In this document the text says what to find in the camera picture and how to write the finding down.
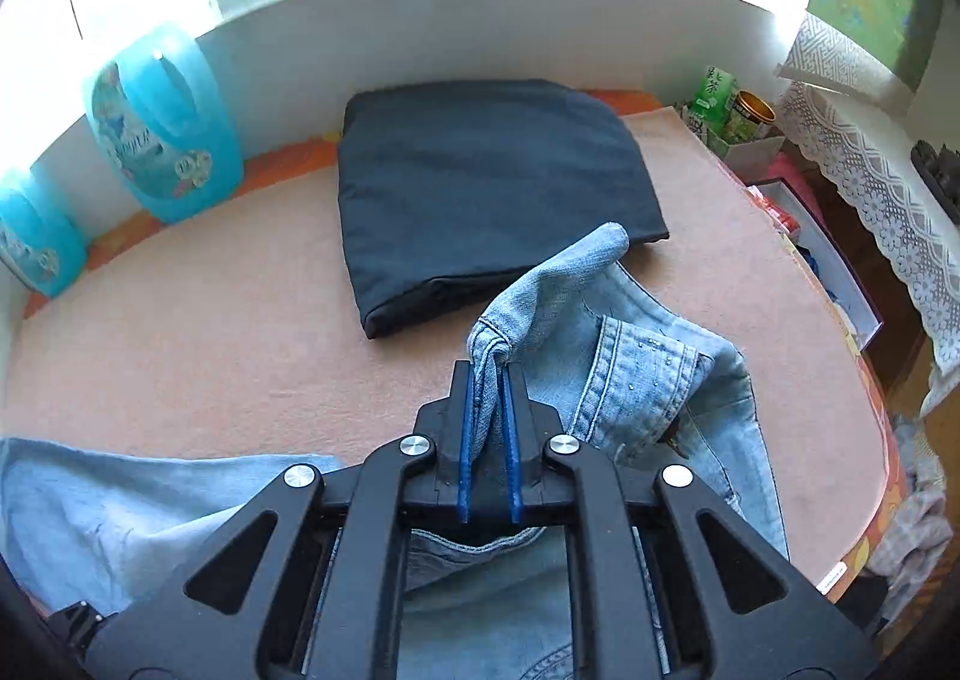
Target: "black object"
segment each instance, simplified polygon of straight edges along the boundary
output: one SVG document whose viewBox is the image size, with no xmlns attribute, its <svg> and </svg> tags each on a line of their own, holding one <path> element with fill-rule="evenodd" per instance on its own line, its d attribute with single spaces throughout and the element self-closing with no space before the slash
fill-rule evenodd
<svg viewBox="0 0 960 680">
<path fill-rule="evenodd" d="M 960 158 L 947 146 L 936 150 L 928 142 L 917 142 L 910 151 L 910 160 L 923 183 L 933 193 L 950 222 L 960 225 Z"/>
<path fill-rule="evenodd" d="M 630 131 L 551 82 L 364 92 L 338 156 L 344 258 L 370 338 L 481 300 L 605 222 L 633 244 L 668 236 Z"/>
<path fill-rule="evenodd" d="M 77 653 L 59 638 L 20 589 L 0 557 L 0 677 L 85 680 Z"/>
<path fill-rule="evenodd" d="M 95 680 L 386 680 L 410 530 L 472 525 L 477 537 L 566 527 L 578 678 L 663 676 L 635 529 L 667 677 L 861 680 L 875 667 L 856 626 L 706 484 L 685 467 L 614 466 L 563 436 L 556 410 L 528 400 L 518 364 L 504 374 L 503 442 L 473 465 L 499 460 L 500 498 L 474 498 L 488 485 L 476 477 L 464 493 L 469 371 L 459 361 L 450 397 L 421 407 L 415 436 L 362 466 L 280 474 L 152 597 L 106 619 L 85 603 L 52 616 L 64 639 L 53 652 L 72 656 L 75 674 L 49 676 L 83 666 Z M 14 627 L 37 619 L 16 616 Z"/>
<path fill-rule="evenodd" d="M 886 577 L 861 571 L 837 601 L 837 609 L 868 637 L 873 637 L 888 621 L 880 615 L 890 585 Z"/>
<path fill-rule="evenodd" d="M 880 664 L 871 680 L 956 680 L 960 677 L 960 561 L 920 622 Z"/>
</svg>

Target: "white box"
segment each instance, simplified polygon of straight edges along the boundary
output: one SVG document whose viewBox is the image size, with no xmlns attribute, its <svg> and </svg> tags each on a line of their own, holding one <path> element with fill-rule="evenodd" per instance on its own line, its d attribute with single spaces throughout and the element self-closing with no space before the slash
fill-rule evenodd
<svg viewBox="0 0 960 680">
<path fill-rule="evenodd" d="M 710 131 L 707 147 L 713 152 L 724 166 L 733 171 L 743 180 L 762 179 L 767 169 L 776 158 L 776 153 L 784 145 L 784 136 L 770 136 L 766 139 L 757 139 L 745 142 L 742 145 L 728 145 L 720 137 Z"/>
<path fill-rule="evenodd" d="M 871 339 L 877 335 L 882 322 L 877 318 L 877 313 L 863 292 L 846 258 L 784 180 L 758 182 L 756 187 L 800 223 L 797 244 L 810 250 L 813 260 L 817 261 L 820 282 L 833 293 L 853 323 L 856 329 L 856 336 L 853 338 L 862 353 Z"/>
</svg>

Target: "light blue jeans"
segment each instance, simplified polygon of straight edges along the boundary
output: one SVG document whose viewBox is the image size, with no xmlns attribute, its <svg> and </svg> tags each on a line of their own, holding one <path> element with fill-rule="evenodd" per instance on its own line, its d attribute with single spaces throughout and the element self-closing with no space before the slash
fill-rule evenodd
<svg viewBox="0 0 960 680">
<path fill-rule="evenodd" d="M 531 398 L 557 407 L 570 434 L 622 465 L 685 463 L 786 555 L 743 357 L 654 301 L 616 263 L 626 250 L 623 229 L 602 226 L 520 278 L 477 321 L 467 345 L 474 450 L 499 432 L 499 372 L 519 359 Z M 659 442 L 669 429 L 669 444 Z M 7 439 L 0 552 L 52 609 L 88 600 L 120 611 L 304 459 L 323 472 L 338 465 L 304 455 L 150 460 Z M 484 547 L 416 532 L 408 570 L 399 677 L 572 674 L 561 529 Z"/>
</svg>

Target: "turquoise plastic bottle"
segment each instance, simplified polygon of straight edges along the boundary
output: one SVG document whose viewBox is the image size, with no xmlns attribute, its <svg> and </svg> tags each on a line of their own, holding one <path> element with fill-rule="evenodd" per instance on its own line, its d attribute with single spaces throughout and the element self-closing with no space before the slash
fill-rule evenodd
<svg viewBox="0 0 960 680">
<path fill-rule="evenodd" d="M 50 297 L 86 263 L 80 233 L 31 171 L 9 170 L 0 180 L 0 260 L 20 282 Z"/>
<path fill-rule="evenodd" d="M 213 72 L 176 25 L 135 41 L 83 90 L 104 154 L 164 222 L 223 201 L 243 179 L 240 145 Z"/>
</svg>

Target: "folded black cloth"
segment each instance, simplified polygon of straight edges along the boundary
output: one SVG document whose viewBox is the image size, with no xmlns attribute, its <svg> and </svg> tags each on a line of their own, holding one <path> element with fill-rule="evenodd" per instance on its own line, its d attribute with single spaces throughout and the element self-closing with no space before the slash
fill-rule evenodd
<svg viewBox="0 0 960 680">
<path fill-rule="evenodd" d="M 608 221 L 668 236 L 640 148 L 608 106 L 544 81 L 350 99 L 340 222 L 367 337 L 507 287 Z"/>
</svg>

